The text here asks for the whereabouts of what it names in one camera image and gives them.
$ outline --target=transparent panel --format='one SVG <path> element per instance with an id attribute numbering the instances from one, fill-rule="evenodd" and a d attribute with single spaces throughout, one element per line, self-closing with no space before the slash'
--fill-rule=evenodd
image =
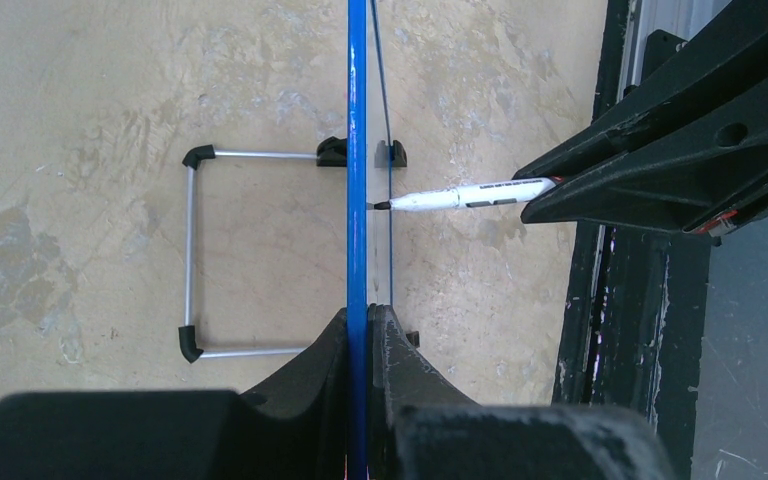
<path id="1" fill-rule="evenodd" d="M 390 198 L 390 126 L 375 0 L 366 9 L 366 198 Z M 392 304 L 389 211 L 367 210 L 367 301 Z"/>

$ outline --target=marker pen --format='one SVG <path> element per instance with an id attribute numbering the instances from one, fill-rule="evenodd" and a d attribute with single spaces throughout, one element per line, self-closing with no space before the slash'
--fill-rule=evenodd
<path id="1" fill-rule="evenodd" d="M 421 212 L 444 208 L 475 208 L 529 202 L 557 185 L 559 179 L 529 178 L 498 183 L 462 185 L 430 192 L 410 193 L 376 203 L 375 210 Z"/>

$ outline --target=metal rod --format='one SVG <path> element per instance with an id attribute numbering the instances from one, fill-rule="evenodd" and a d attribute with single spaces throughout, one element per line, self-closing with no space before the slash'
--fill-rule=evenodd
<path id="1" fill-rule="evenodd" d="M 241 150 L 214 150 L 214 153 L 217 157 L 288 158 L 295 160 L 316 160 L 315 153 L 246 152 Z"/>
<path id="2" fill-rule="evenodd" d="M 184 326 L 193 324 L 193 250 L 195 245 L 196 171 L 187 168 L 187 245 L 184 273 Z"/>
<path id="3" fill-rule="evenodd" d="M 227 350 L 204 352 L 200 358 L 256 357 L 259 355 L 293 355 L 304 351 L 304 347 L 291 348 L 250 348 L 245 350 Z"/>

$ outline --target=concrete floor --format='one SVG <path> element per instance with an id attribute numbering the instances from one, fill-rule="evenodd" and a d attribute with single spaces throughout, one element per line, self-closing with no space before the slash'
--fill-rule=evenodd
<path id="1" fill-rule="evenodd" d="M 493 181 L 589 121 L 605 0 L 379 3 L 396 193 Z M 0 397 L 249 388 L 286 357 L 178 352 L 183 154 L 345 134 L 346 2 L 0 0 Z M 306 342 L 345 302 L 345 172 L 203 171 L 212 345 Z M 395 215 L 395 306 L 484 403 L 546 403 L 572 225 Z"/>

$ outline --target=gray surface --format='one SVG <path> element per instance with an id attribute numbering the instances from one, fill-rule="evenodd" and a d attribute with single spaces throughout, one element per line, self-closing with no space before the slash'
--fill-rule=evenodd
<path id="1" fill-rule="evenodd" d="M 711 255 L 692 478 L 768 479 L 768 218 Z"/>

